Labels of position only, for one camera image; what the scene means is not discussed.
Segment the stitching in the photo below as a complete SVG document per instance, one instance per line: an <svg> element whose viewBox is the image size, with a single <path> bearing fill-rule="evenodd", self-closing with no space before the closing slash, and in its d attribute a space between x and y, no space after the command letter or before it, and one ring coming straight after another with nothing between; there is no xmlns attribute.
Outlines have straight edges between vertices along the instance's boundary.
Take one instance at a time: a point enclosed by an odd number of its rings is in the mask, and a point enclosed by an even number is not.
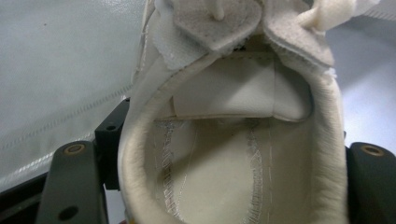
<svg viewBox="0 0 396 224"><path fill-rule="evenodd" d="M244 224L260 223L262 214L262 154L259 151L255 136L255 128L259 124L258 119L247 119L247 126L249 127L247 133L247 155L250 158L250 168L253 173L253 191L247 216L243 219Z"/></svg>
<svg viewBox="0 0 396 224"><path fill-rule="evenodd" d="M93 133L87 133L83 137L75 139L71 142L81 141L81 140L89 140L93 137ZM39 168L43 167L44 165L48 164L52 160L52 156L55 153L55 150L47 155L38 158L35 161L28 163L27 165L22 166L18 170L12 172L5 177L0 178L0 189L7 187L8 183L17 182L19 179L22 179L24 176L28 175L29 173L38 170Z"/></svg>
<svg viewBox="0 0 396 224"><path fill-rule="evenodd" d="M184 186L186 185L186 182L187 182L187 172L188 172L189 169L190 169L191 158L192 158L192 154L193 154L194 149L195 149L195 144L196 144L196 140L197 140L197 135L198 135L198 128L196 128L196 130L195 130L195 136L194 136L194 141L193 141L192 147L191 147L191 154L190 154L190 158L189 158L189 163L188 163L188 165L187 165L186 174L184 175L183 184L181 185L181 188L180 188L180 193L178 194L177 207L180 207L181 194L182 194L182 191L183 191L183 189L184 189Z"/></svg>
<svg viewBox="0 0 396 224"><path fill-rule="evenodd" d="M364 13L363 15L365 16L369 16L369 17L374 17L374 18L379 18L379 19L383 19L383 20L396 20L396 15L392 15L391 13L387 13L387 12L381 12L381 11L377 11L375 9L372 9L366 13Z"/></svg>
<svg viewBox="0 0 396 224"><path fill-rule="evenodd" d="M263 57L263 56L254 56L254 55L248 55L248 56L231 56L231 57L225 57L221 58L222 60L242 60L242 59L260 59L260 60L270 60L270 57Z"/></svg>
<svg viewBox="0 0 396 224"><path fill-rule="evenodd" d="M175 217L180 217L178 207L174 201L173 192L173 151L170 148L172 133L174 132L175 125L172 121L161 122L160 126L165 128L165 140L163 142L163 195L165 196L165 205L168 213Z"/></svg>
<svg viewBox="0 0 396 224"><path fill-rule="evenodd" d="M272 114L273 116L275 116L275 106L276 106L276 82L277 82L277 77L278 77L278 73L276 71L276 66L277 66L277 61L275 60L275 58L273 58L273 65L274 65L274 101L273 101L273 111Z"/></svg>
<svg viewBox="0 0 396 224"><path fill-rule="evenodd" d="M102 98L100 98L100 99L98 99L98 100L96 100L96 101L94 101L94 102L92 102L90 104L83 105L80 108L78 108L78 109L74 110L73 112L63 116L60 119L55 119L55 120L53 120L51 122L48 122L48 123L44 124L43 126L41 126L40 128L37 128L37 129L35 129L35 130L33 130L33 131L29 132L29 133L24 134L23 136L20 136L19 138L16 138L14 140L11 140L11 141L5 143L4 145L2 145L0 147L0 151L4 152L5 150L8 150L8 149L10 149L12 147L15 147L16 145L18 145L18 144L20 144L20 143L22 143L24 141L27 141L28 139L30 139L32 137L35 137L35 136L37 136L37 135L39 135L39 134L41 134L43 132L48 132L51 129L56 128L59 125L69 121L70 119L73 119L73 118L75 118L75 117L77 117L77 116L79 116L79 115L81 115L81 114L83 114L85 112L88 112L88 111L96 108L99 105L104 104L105 102L107 102L107 101L109 101L111 99L114 99L114 98L124 94L125 92L127 92L131 88L132 88L132 85L125 86L125 87L119 89L118 91L114 91L114 92L110 93L109 95L104 96L104 97L102 97Z"/></svg>
<svg viewBox="0 0 396 224"><path fill-rule="evenodd" d="M267 213L267 224L270 223L270 216L271 216L271 210L273 209L273 181L272 181L272 163L273 163L273 156L272 156L272 151L273 151L273 145L272 145L272 135L271 135L271 123L270 120L268 119L268 138L269 138L269 143L270 143L270 163L268 166L268 175L270 179L270 188L269 188L269 193L270 193L270 206L268 208L268 213Z"/></svg>
<svg viewBox="0 0 396 224"><path fill-rule="evenodd" d="M155 174L158 173L158 164L157 164L157 138L155 137L154 134L154 148L153 148L153 154L154 154L154 168L155 168ZM155 198L158 200L159 195L158 195L158 178L155 180Z"/></svg>

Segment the padded lining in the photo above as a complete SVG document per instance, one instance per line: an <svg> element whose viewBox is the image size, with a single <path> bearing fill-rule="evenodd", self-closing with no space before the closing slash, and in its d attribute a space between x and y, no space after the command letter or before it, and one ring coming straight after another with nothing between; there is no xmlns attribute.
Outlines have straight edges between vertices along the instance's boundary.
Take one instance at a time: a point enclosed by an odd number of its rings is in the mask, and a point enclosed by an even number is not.
<svg viewBox="0 0 396 224"><path fill-rule="evenodd" d="M148 187L164 210L185 223L307 223L310 124L157 121L145 149Z"/></svg>

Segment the white sneaker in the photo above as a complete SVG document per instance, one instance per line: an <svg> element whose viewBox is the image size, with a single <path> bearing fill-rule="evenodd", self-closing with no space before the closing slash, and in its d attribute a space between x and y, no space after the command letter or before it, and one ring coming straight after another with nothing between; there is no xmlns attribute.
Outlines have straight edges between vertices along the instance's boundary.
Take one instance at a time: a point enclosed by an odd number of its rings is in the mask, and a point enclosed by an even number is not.
<svg viewBox="0 0 396 224"><path fill-rule="evenodd" d="M120 141L128 216L347 223L341 98L307 5L206 2L147 3Z"/></svg>

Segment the white fabric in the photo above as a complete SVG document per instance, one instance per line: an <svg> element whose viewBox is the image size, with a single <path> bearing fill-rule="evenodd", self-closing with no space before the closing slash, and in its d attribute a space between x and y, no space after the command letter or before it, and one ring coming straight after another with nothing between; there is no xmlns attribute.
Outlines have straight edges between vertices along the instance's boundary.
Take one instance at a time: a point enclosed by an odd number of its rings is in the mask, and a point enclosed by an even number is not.
<svg viewBox="0 0 396 224"><path fill-rule="evenodd" d="M396 1L381 0L378 5L368 10L364 15L383 20L396 21Z"/></svg>
<svg viewBox="0 0 396 224"><path fill-rule="evenodd" d="M172 0L177 28L204 48L227 54L253 33L262 18L262 7L254 0L227 0L224 18L214 20L205 3Z"/></svg>
<svg viewBox="0 0 396 224"><path fill-rule="evenodd" d="M297 17L306 28L327 31L333 27L359 16L380 0L315 0L312 8Z"/></svg>
<svg viewBox="0 0 396 224"><path fill-rule="evenodd" d="M264 25L267 32L275 28ZM319 65L322 58L305 57L301 46L282 49L288 39L275 34L271 40L280 46L275 50L283 64L310 86L314 110L304 122L265 119L270 128L249 122L241 128L235 119L221 119L218 126L215 120L197 120L177 123L180 131L154 122L177 90L223 52L180 71L169 70L159 52L146 58L153 62L137 76L119 150L121 192L137 223L347 223L343 121L334 76L330 66ZM254 156L242 160L242 150L249 149Z"/></svg>
<svg viewBox="0 0 396 224"><path fill-rule="evenodd" d="M155 28L153 41L169 69L179 70L207 53L206 49L176 28L171 6L163 0L156 0L155 7L160 13L161 20Z"/></svg>
<svg viewBox="0 0 396 224"><path fill-rule="evenodd" d="M0 191L46 172L128 95L144 1L2 1Z"/></svg>
<svg viewBox="0 0 396 224"><path fill-rule="evenodd" d="M301 121L312 112L309 95L304 80L285 69L274 54L235 52L177 90L159 118L275 117Z"/></svg>
<svg viewBox="0 0 396 224"><path fill-rule="evenodd" d="M262 26L267 37L276 42L276 48L299 54L316 66L333 66L334 59L325 34L302 29L296 20L299 14L308 10L306 3L299 0L262 1L265 5Z"/></svg>

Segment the leather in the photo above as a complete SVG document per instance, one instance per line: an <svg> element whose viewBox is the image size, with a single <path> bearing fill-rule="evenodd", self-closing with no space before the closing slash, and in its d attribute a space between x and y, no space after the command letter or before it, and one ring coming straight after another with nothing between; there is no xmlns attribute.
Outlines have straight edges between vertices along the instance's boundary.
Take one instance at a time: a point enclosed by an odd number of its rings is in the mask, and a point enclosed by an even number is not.
<svg viewBox="0 0 396 224"><path fill-rule="evenodd" d="M235 52L183 85L159 118L302 121L311 111L309 86L273 53Z"/></svg>
<svg viewBox="0 0 396 224"><path fill-rule="evenodd" d="M293 6L280 9L294 13ZM282 19L282 10L276 12L280 15L265 16ZM257 50L265 52L268 50L262 48L263 40ZM286 44L283 42L274 49L289 44L288 39L285 41ZM312 96L315 109L303 122L267 118L260 119L259 124L248 120L245 125L238 122L243 119L198 119L174 120L172 122L177 124L171 125L169 121L155 121L161 108L165 106L168 113L176 113L177 92L183 90L184 85L200 76L214 79L213 74L221 76L221 71L210 75L205 70L221 63L224 59L220 55L224 52L209 51L191 65L171 71L158 51L149 50L150 42L150 39L145 42L148 49L146 55L143 54L146 64L151 65L144 66L135 80L119 150L121 192L127 211L134 214L137 223L347 223L340 96L334 77L326 73L329 65L320 63L323 58L301 57L306 52L300 45L288 45L282 51L282 62L301 75L300 79L291 78L290 82L288 76L295 73L280 63L276 64L276 60L270 62L274 69L268 73L265 70L271 66L266 66L265 60L246 60L249 67L254 68L253 64L257 63L264 70L244 68L249 71L246 76L258 72L260 78L275 82L275 85L266 86L275 94L267 92L264 97L270 97L264 99L274 103L270 105L274 108L279 106L286 114L289 111L284 104L276 103L290 102L290 97L294 96L291 93L299 92L293 88L303 85L300 81L304 79L310 94L302 99L310 102ZM238 76L227 70L228 66L235 65L227 62L220 70L232 73L231 77ZM278 71L281 78L275 78ZM211 80L197 85L199 90L194 91L195 96L201 91L206 92L206 85L217 86L209 89L218 90L218 95L222 95L223 82ZM277 86L280 90L285 89L284 95L276 93ZM188 101L195 103L195 98L189 97Z"/></svg>

